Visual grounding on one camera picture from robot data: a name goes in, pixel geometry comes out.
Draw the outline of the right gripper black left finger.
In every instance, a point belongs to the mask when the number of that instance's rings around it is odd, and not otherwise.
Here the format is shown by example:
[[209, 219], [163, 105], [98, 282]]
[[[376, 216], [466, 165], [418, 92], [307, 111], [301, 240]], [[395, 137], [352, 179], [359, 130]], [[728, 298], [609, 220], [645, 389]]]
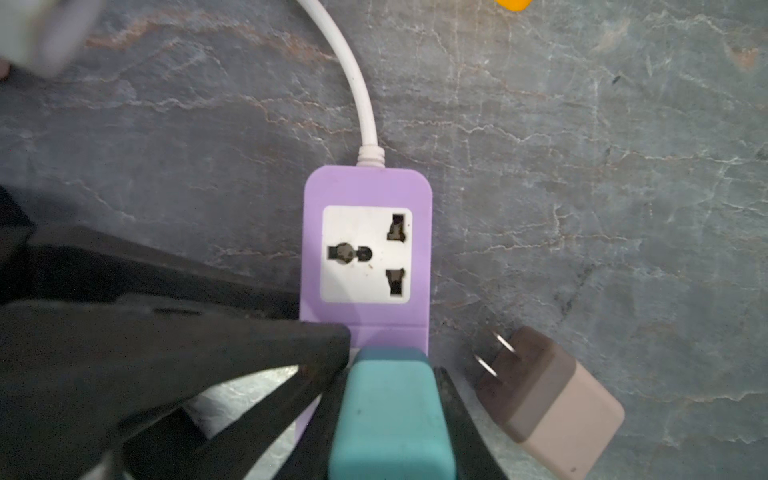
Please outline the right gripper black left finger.
[[321, 395], [302, 436], [292, 453], [275, 474], [274, 479], [328, 478], [330, 452], [347, 381], [346, 369], [342, 370]]

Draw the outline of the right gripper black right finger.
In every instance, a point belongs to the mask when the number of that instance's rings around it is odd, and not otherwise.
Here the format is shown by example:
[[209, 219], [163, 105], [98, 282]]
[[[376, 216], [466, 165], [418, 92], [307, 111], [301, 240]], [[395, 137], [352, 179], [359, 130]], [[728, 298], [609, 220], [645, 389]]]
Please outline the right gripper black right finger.
[[507, 480], [484, 443], [448, 371], [435, 367], [434, 375], [442, 403], [459, 480]]

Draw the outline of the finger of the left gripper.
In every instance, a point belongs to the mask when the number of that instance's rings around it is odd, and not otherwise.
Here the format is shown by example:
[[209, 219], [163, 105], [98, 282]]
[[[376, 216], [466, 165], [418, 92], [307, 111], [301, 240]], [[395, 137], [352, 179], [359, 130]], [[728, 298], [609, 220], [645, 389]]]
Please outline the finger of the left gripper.
[[1, 301], [145, 295], [295, 320], [297, 294], [84, 226], [37, 225], [1, 192]]
[[1, 475], [78, 479], [210, 387], [297, 373], [171, 470], [242, 479], [349, 358], [338, 324], [23, 301], [1, 310]]

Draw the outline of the teal plug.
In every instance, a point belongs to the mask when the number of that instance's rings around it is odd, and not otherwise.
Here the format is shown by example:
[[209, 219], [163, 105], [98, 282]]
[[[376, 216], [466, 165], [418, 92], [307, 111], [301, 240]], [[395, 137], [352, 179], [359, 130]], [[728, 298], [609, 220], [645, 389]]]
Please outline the teal plug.
[[457, 477], [436, 378], [421, 350], [365, 347], [357, 353], [347, 375], [328, 477]]

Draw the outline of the pink plug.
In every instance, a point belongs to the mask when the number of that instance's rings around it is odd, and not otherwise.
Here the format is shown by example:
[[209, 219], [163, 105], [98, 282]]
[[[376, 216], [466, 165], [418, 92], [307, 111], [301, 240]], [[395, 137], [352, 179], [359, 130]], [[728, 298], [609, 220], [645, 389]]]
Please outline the pink plug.
[[584, 479], [625, 419], [621, 403], [550, 337], [523, 326], [475, 385], [496, 425], [558, 479]]

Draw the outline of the purple power strip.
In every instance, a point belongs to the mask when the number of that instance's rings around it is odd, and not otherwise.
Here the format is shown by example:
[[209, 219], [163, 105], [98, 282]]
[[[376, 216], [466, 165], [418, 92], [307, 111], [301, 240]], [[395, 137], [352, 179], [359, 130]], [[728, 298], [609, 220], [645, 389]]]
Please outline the purple power strip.
[[433, 192], [411, 169], [328, 165], [303, 196], [299, 318], [429, 351]]

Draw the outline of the orange power strip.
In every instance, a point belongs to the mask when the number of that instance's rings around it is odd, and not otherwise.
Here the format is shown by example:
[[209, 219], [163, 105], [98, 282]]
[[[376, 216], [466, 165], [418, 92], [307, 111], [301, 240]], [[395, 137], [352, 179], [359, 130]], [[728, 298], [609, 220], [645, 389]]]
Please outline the orange power strip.
[[496, 2], [509, 11], [521, 12], [532, 3], [532, 0], [496, 0]]

